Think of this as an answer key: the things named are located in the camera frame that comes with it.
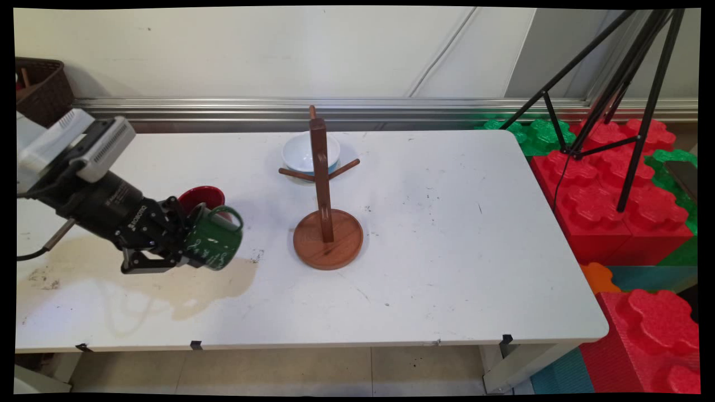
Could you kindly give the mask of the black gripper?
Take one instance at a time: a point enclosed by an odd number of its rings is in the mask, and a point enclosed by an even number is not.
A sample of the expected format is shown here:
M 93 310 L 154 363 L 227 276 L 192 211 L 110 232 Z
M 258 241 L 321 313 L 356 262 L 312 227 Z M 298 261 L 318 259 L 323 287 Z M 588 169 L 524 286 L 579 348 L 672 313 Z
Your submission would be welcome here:
M 80 167 L 53 168 L 26 196 L 50 206 L 61 217 L 122 250 L 123 274 L 163 273 L 197 260 L 184 254 L 193 224 L 179 199 L 148 198 L 111 171 L 90 183 Z

